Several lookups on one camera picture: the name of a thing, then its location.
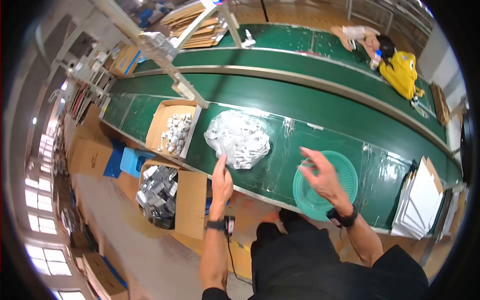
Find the plastic bag of white parts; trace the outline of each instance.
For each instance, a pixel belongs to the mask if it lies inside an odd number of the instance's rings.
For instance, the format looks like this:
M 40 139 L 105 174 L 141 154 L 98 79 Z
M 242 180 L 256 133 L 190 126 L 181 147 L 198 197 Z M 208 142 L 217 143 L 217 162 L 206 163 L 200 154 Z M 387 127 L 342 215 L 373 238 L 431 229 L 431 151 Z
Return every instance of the plastic bag of white parts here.
M 263 123 L 237 110 L 214 117 L 204 138 L 216 157 L 226 154 L 227 165 L 235 169 L 251 169 L 270 151 L 270 137 Z

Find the green plastic basket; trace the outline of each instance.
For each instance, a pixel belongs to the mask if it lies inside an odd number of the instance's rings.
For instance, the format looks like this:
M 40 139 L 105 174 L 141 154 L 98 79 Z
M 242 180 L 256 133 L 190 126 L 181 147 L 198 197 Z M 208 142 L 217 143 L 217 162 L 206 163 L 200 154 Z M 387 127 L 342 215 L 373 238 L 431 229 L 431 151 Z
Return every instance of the green plastic basket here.
M 357 196 L 359 184 L 357 172 L 353 164 L 348 158 L 335 151 L 325 150 L 322 151 L 322 154 L 335 167 L 338 182 L 347 193 L 350 202 L 353 203 Z M 310 162 L 309 159 L 306 159 L 302 163 L 302 166 L 311 165 L 313 165 L 313 163 Z M 293 178 L 293 197 L 298 208 L 307 217 L 318 221 L 329 221 L 326 214 L 333 208 L 333 205 L 324 197 L 319 196 L 317 192 L 310 187 L 300 170 L 297 170 Z

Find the conveyor belt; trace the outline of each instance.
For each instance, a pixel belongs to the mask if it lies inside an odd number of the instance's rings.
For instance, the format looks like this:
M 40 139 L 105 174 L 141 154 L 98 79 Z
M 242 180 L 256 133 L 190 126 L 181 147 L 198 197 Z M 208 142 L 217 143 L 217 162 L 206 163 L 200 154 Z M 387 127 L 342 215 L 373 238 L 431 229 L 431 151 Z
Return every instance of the conveyor belt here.
M 261 34 L 254 35 L 256 46 L 261 47 L 283 44 L 286 30 L 290 30 L 292 44 L 297 43 L 295 47 L 304 51 L 312 48 L 313 44 L 306 42 L 308 39 L 315 39 L 318 35 L 322 36 L 320 39 L 331 38 L 327 33 L 292 26 L 249 25 L 248 28 L 252 33 L 263 30 Z M 332 38 L 326 40 L 327 44 L 330 42 L 332 45 Z M 233 42 L 229 42 L 226 36 L 219 46 L 228 47 L 229 43 Z M 374 94 L 417 120 L 425 121 L 415 115 L 416 112 L 408 107 L 408 102 L 389 85 L 376 78 L 365 63 L 355 61 L 353 54 L 343 48 L 338 50 L 340 54 L 335 59 L 348 63 L 348 67 L 295 54 L 234 49 L 185 52 L 177 56 L 174 64 L 261 66 L 326 77 L 330 81 Z M 146 61 L 139 65 L 136 72 L 156 68 L 155 64 Z M 281 205 L 294 204 L 291 181 L 296 165 L 301 160 L 298 152 L 300 145 L 339 151 L 352 161 L 360 178 L 357 203 L 362 206 L 361 213 L 367 222 L 378 228 L 389 229 L 391 226 L 397 194 L 410 161 L 419 161 L 422 156 L 428 156 L 444 181 L 452 183 L 461 179 L 461 171 L 455 163 L 423 136 L 375 109 L 342 96 L 298 84 L 249 76 L 191 73 L 185 74 L 185 77 L 208 101 L 257 108 L 277 115 L 265 119 L 272 139 L 271 154 L 250 171 L 232 170 L 234 184 L 263 200 L 273 200 Z M 144 143 L 160 101 L 178 97 L 171 85 L 172 80 L 166 75 L 117 80 L 112 87 L 112 100 L 103 117 L 104 121 Z M 426 91 L 424 104 L 430 105 L 428 86 L 418 85 Z M 185 161 L 190 167 L 211 174 L 216 158 L 214 151 L 206 145 L 203 132 L 210 120 L 226 109 L 229 108 L 211 104 L 208 110 L 202 111 Z M 293 130 L 288 131 L 283 127 L 282 116 L 294 119 Z M 306 122 L 321 126 L 322 129 L 313 129 Z M 424 124 L 445 140 L 444 129 L 436 121 Z
M 103 120 L 121 132 L 145 142 L 148 127 L 158 104 L 165 98 L 146 95 L 113 95 Z M 211 104 L 198 120 L 185 163 L 212 174 L 215 152 L 206 144 L 203 133 L 218 113 L 231 109 Z M 271 152 L 251 170 L 230 169 L 234 184 L 276 205 L 295 206 L 292 180 L 302 160 L 299 146 L 334 150 L 346 155 L 359 176 L 356 204 L 367 222 L 389 229 L 396 210 L 397 194 L 411 162 L 375 145 L 328 128 L 309 126 L 292 120 L 285 126 L 283 117 L 262 117 L 271 138 Z

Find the workbench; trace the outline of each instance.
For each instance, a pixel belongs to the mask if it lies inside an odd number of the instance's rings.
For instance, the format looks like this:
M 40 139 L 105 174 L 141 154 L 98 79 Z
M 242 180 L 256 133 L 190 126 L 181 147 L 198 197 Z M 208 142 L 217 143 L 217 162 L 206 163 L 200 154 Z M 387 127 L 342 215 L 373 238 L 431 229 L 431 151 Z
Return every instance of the workbench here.
M 235 188 L 278 206 L 298 210 L 292 181 L 302 160 L 299 146 L 338 151 L 350 159 L 359 176 L 355 203 L 367 223 L 379 230 L 391 227 L 400 185 L 412 161 L 428 156 L 444 183 L 461 180 L 460 169 L 445 151 L 379 109 L 340 93 L 270 77 L 264 71 L 307 75 L 360 91 L 410 116 L 439 140 L 446 140 L 444 128 L 434 118 L 424 119 L 410 108 L 379 73 L 369 70 L 357 54 L 344 50 L 336 37 L 286 25 L 243 25 L 240 33 L 243 28 L 256 39 L 256 48 L 233 49 L 233 42 L 225 36 L 216 48 L 186 51 L 173 61 L 204 99 L 212 102 L 202 110 L 187 157 L 181 162 L 186 168 L 212 174 L 215 152 L 203 133 L 221 111 L 242 109 L 260 115 L 271 139 L 271 152 L 251 170 L 230 168 Z M 295 53 L 295 49 L 308 53 Z M 233 68 L 225 73 L 219 66 L 262 68 L 262 72 L 236 73 L 242 69 Z M 171 89 L 172 80 L 157 69 L 146 61 L 135 70 L 136 77 L 117 80 L 103 116 L 105 123 L 140 144 L 145 143 L 158 104 L 178 97 Z M 434 111 L 428 84 L 419 79 L 417 86 L 425 89 L 421 101 Z

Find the plastic bottle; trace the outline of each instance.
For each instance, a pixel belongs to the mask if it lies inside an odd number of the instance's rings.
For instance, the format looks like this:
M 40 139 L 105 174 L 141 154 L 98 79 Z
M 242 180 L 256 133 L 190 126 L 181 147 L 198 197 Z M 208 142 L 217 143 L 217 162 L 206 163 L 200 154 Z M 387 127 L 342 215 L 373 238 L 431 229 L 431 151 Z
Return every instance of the plastic bottle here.
M 375 71 L 382 60 L 382 52 L 380 50 L 375 51 L 375 57 L 370 61 L 370 70 Z

